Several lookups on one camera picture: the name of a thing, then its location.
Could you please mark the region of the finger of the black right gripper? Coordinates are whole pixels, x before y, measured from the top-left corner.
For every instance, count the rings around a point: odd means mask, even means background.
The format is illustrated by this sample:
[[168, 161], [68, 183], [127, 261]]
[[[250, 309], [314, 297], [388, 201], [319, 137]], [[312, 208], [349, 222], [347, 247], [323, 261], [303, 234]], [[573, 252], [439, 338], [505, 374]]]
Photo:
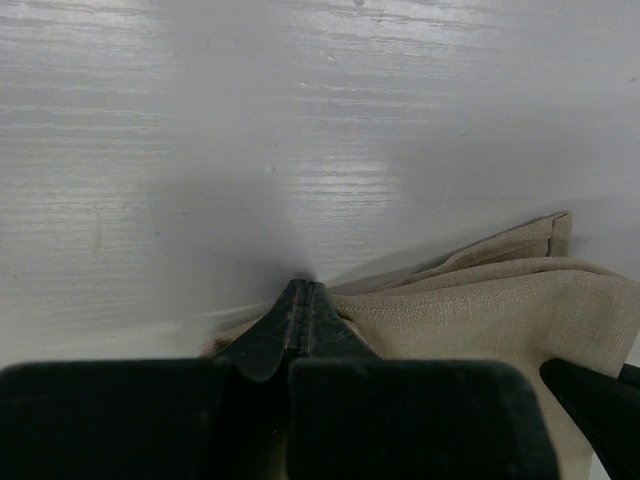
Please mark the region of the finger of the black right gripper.
[[639, 480], [639, 368], [616, 378], [561, 359], [539, 375], [593, 447], [609, 477]]

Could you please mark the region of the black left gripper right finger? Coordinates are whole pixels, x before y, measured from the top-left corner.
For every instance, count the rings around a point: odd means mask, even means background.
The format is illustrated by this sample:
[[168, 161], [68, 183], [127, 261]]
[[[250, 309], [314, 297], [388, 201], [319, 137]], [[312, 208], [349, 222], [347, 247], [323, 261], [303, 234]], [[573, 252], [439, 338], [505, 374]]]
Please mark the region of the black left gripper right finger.
[[384, 360], [307, 285], [290, 364], [292, 479], [556, 479], [528, 380], [486, 360]]

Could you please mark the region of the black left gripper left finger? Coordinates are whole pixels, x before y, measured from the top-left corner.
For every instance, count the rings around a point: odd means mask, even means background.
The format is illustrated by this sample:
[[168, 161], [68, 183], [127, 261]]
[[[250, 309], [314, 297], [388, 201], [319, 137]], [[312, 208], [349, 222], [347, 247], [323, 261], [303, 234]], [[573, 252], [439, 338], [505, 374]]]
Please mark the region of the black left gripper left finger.
[[303, 290], [210, 358], [22, 363], [1, 373], [5, 479], [254, 479], [287, 410]]

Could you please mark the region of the beige cloth napkin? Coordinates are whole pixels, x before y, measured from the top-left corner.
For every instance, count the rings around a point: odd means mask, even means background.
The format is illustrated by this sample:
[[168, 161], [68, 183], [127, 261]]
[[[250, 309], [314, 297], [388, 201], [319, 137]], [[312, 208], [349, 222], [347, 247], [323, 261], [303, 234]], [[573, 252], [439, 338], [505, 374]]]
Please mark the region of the beige cloth napkin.
[[[326, 292], [337, 315], [384, 360], [486, 360], [518, 370], [533, 388], [556, 452], [556, 479], [585, 479], [599, 458], [546, 387], [539, 368], [561, 359], [616, 378], [639, 332], [639, 285], [571, 258], [571, 228], [570, 213], [562, 211], [406, 277]], [[268, 466], [254, 479], [292, 479], [288, 372], [297, 358], [299, 322], [311, 282], [296, 279], [283, 290], [297, 285], [304, 292], [286, 352], [287, 410]], [[211, 354], [229, 346], [272, 307], [219, 333]]]

